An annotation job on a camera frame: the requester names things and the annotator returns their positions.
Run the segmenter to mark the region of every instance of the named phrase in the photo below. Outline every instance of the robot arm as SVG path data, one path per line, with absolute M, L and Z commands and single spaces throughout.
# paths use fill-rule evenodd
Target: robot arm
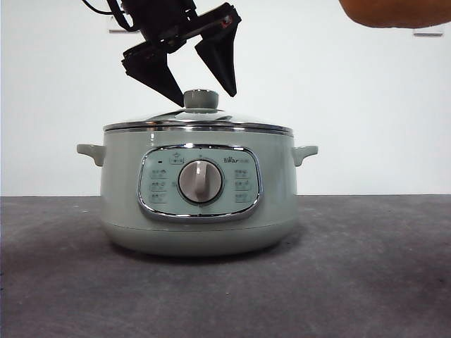
M 103 14 L 113 14 L 122 28 L 139 30 L 146 40 L 123 53 L 127 75 L 183 106 L 183 93 L 168 68 L 167 56 L 201 35 L 197 53 L 227 93 L 235 96 L 233 42 L 241 18 L 233 6 L 224 3 L 197 15 L 193 0 L 122 0 L 125 13 L 133 19 L 130 26 L 117 0 L 107 2 L 111 13 Z

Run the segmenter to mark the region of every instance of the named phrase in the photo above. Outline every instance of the white background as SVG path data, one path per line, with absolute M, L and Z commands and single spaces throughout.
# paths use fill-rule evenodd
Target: white background
M 106 9 L 105 1 L 91 0 Z M 221 0 L 197 0 L 203 13 Z M 451 193 L 451 25 L 442 38 L 352 22 L 338 0 L 232 2 L 238 95 L 228 98 L 189 42 L 169 56 L 180 87 L 221 108 L 287 125 L 320 155 L 299 194 Z M 112 35 L 76 0 L 2 1 L 1 193 L 93 195 L 100 168 L 76 154 L 102 126 L 177 108 L 127 77 Z

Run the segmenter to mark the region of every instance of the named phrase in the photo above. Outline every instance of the white knob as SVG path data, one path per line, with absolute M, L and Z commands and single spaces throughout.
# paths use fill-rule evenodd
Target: white knob
M 205 203 L 214 199 L 221 190 L 221 172 L 213 163 L 194 161 L 182 169 L 178 186 L 190 201 Z

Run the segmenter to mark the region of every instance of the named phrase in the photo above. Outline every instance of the pot lid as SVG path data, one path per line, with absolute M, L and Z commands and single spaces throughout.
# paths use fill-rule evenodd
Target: pot lid
M 106 125 L 104 131 L 131 128 L 188 127 L 193 130 L 254 131 L 288 134 L 292 130 L 280 125 L 256 122 L 245 115 L 230 114 L 218 109 L 218 93 L 208 89 L 193 89 L 183 94 L 185 107 L 141 121 Z

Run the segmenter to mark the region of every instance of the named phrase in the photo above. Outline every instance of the table surface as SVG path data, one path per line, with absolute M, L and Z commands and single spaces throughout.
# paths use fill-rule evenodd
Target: table surface
M 219 258 L 122 249 L 98 197 L 1 199 L 14 337 L 451 337 L 451 196 L 300 196 L 279 245 Z

